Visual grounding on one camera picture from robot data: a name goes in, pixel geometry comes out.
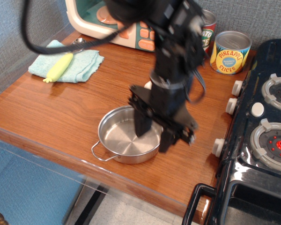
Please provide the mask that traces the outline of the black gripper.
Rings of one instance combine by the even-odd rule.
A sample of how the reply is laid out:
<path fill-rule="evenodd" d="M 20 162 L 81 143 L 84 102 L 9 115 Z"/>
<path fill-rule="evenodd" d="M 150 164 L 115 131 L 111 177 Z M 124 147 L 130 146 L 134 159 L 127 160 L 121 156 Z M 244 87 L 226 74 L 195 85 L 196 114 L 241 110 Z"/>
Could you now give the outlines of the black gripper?
<path fill-rule="evenodd" d="M 186 108 L 193 78 L 176 83 L 151 79 L 152 89 L 132 85 L 129 104 L 134 110 L 135 133 L 138 137 L 148 132 L 152 122 L 163 127 L 159 152 L 165 153 L 178 139 L 192 144 L 198 124 Z"/>

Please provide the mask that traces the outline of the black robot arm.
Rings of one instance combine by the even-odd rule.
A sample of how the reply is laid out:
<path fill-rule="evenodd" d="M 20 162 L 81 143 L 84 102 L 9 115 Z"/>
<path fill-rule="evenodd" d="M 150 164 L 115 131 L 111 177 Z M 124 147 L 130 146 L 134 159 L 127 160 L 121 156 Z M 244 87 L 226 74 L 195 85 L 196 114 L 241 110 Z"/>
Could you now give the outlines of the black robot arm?
<path fill-rule="evenodd" d="M 192 143 L 198 125 L 186 103 L 193 79 L 202 79 L 197 68 L 206 55 L 201 7 L 192 0 L 108 0 L 105 4 L 124 28 L 144 22 L 155 33 L 152 86 L 130 88 L 136 135 L 144 135 L 156 122 L 163 128 L 160 152 L 166 152 L 177 140 Z"/>

